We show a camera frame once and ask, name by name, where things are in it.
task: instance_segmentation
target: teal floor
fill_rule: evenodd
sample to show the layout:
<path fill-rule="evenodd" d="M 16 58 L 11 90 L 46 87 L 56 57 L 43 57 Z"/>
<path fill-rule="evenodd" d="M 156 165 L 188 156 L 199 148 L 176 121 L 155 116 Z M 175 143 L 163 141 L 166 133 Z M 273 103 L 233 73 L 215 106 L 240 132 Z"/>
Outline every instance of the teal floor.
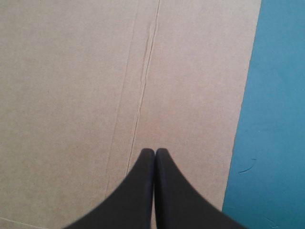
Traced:
<path fill-rule="evenodd" d="M 223 212 L 305 228 L 305 0 L 263 0 Z"/>

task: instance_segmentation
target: brown cardboard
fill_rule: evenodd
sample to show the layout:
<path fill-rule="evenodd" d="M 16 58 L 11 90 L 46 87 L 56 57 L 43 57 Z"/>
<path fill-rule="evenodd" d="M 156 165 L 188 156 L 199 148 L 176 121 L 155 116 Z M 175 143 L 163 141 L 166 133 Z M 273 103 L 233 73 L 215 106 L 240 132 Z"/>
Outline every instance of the brown cardboard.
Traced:
<path fill-rule="evenodd" d="M 221 208 L 260 1 L 0 1 L 0 228 L 60 228 L 166 147 Z"/>

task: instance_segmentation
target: crease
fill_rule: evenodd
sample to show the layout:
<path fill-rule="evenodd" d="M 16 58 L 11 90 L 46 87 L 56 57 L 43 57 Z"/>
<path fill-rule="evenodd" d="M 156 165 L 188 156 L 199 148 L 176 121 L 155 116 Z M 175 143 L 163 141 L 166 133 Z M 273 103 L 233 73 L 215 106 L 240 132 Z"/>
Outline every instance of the crease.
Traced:
<path fill-rule="evenodd" d="M 253 160 L 253 164 L 249 168 L 247 168 L 247 169 L 245 169 L 243 171 L 238 172 L 239 174 L 243 174 L 243 173 L 249 172 L 254 167 L 254 165 L 256 164 L 256 159 L 255 158 L 251 158 L 251 160 Z"/>
<path fill-rule="evenodd" d="M 5 220 L 5 221 L 8 221 L 8 222 L 12 222 L 12 223 L 18 223 L 18 224 L 21 224 L 21 225 L 24 225 L 24 226 L 28 226 L 28 227 L 32 227 L 32 228 L 47 229 L 47 228 L 43 228 L 43 227 L 38 227 L 38 226 L 35 226 L 35 225 L 31 225 L 31 224 L 28 224 L 28 223 L 22 223 L 22 222 L 19 222 L 19 221 L 14 221 L 14 220 L 12 220 L 12 219 L 7 219 L 7 218 L 4 218 L 4 217 L 0 217 L 0 219 Z"/>
<path fill-rule="evenodd" d="M 134 19 L 133 19 L 133 22 L 132 22 L 132 37 L 131 37 L 131 40 L 130 40 L 130 43 L 129 43 L 128 57 L 127 57 L 126 67 L 125 67 L 125 75 L 124 75 L 124 79 L 123 79 L 123 83 L 122 83 L 121 96 L 120 96 L 120 101 L 119 101 L 119 105 L 118 105 L 117 112 L 116 112 L 115 125 L 114 125 L 114 129 L 113 129 L 113 133 L 112 133 L 111 143 L 110 143 L 110 150 L 109 150 L 109 155 L 108 155 L 107 165 L 106 165 L 106 175 L 108 175 L 109 161 L 110 161 L 110 157 L 111 157 L 111 154 L 112 154 L 115 130 L 117 129 L 119 111 L 120 111 L 120 108 L 122 106 L 122 94 L 123 94 L 123 90 L 124 90 L 124 86 L 125 86 L 126 78 L 127 78 L 127 70 L 128 70 L 128 66 L 129 66 L 130 53 L 131 53 L 131 48 L 132 48 L 132 41 L 133 41 L 133 37 L 134 37 L 134 24 L 135 24 L 135 21 L 136 21 L 137 16 L 138 16 L 139 1 L 140 0 L 138 0 L 138 2 L 137 2 L 137 7 L 136 7 L 136 10 L 135 10 L 136 13 L 135 13 L 135 16 L 134 16 Z"/>
<path fill-rule="evenodd" d="M 279 228 L 279 226 L 271 219 L 267 218 L 267 217 L 264 217 L 268 222 L 269 222 L 269 226 L 271 228 Z"/>
<path fill-rule="evenodd" d="M 105 194 L 104 194 L 104 199 L 106 199 L 106 196 L 107 196 L 107 190 L 108 190 L 108 186 L 109 186 L 109 181 L 110 181 L 110 176 L 108 175 L 108 181 L 107 181 L 107 186 L 106 186 L 106 190 L 105 190 Z"/>
<path fill-rule="evenodd" d="M 151 45 L 149 46 L 149 43 L 148 43 L 148 41 L 149 41 L 149 39 L 151 37 L 150 29 L 149 29 L 148 39 L 147 39 L 147 42 L 146 42 L 146 49 L 145 49 L 144 62 L 143 62 L 143 70 L 145 69 L 145 73 L 144 73 L 144 77 L 142 76 L 141 79 L 140 79 L 141 90 L 140 90 L 140 96 L 139 96 L 139 100 L 138 100 L 138 111 L 137 111 L 137 116 L 135 118 L 136 121 L 135 121 L 135 125 L 134 125 L 133 136 L 132 136 L 132 145 L 131 145 L 131 149 L 130 149 L 129 156 L 128 156 L 128 163 L 127 163 L 127 168 L 126 168 L 126 171 L 125 171 L 125 175 L 127 175 L 128 171 L 129 171 L 131 157 L 132 157 L 132 151 L 133 151 L 135 137 L 136 137 L 136 132 L 137 132 L 137 127 L 138 127 L 138 122 L 139 122 L 139 118 L 140 118 L 140 115 L 141 115 L 143 98 L 144 98 L 146 84 L 147 84 L 147 80 L 148 80 L 148 69 L 149 69 L 149 66 L 150 66 L 150 63 L 151 63 L 151 59 L 152 59 L 153 45 L 154 45 L 154 41 L 155 41 L 155 37 L 156 37 L 156 33 L 157 33 L 157 28 L 158 28 L 158 18 L 159 18 L 159 12 L 160 12 L 160 3 L 161 3 L 161 0 L 158 0 L 158 5 L 157 5 L 157 9 L 156 9 L 156 15 L 155 15 L 155 18 L 154 18 L 154 30 L 153 30 L 153 33 L 152 33 L 152 42 L 151 42 Z M 148 61 L 147 61 L 146 68 L 145 68 L 145 59 L 146 59 L 145 57 L 146 57 L 146 55 L 148 53 L 148 50 L 149 50 Z"/>

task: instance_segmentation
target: blue surface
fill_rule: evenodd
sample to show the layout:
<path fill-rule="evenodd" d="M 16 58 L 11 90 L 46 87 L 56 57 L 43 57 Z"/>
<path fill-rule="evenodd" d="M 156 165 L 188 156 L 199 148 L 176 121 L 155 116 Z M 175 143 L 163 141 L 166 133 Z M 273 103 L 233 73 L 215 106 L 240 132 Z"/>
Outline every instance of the blue surface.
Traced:
<path fill-rule="evenodd" d="M 305 0 L 263 0 L 223 212 L 305 229 Z"/>

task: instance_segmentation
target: cardboard sheet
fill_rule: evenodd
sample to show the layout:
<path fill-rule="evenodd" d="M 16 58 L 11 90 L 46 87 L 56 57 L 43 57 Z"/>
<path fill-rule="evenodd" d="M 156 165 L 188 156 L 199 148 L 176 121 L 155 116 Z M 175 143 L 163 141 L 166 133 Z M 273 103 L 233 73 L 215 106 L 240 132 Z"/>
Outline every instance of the cardboard sheet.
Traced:
<path fill-rule="evenodd" d="M 142 147 L 220 208 L 259 7 L 0 1 L 0 227 L 72 222 Z"/>

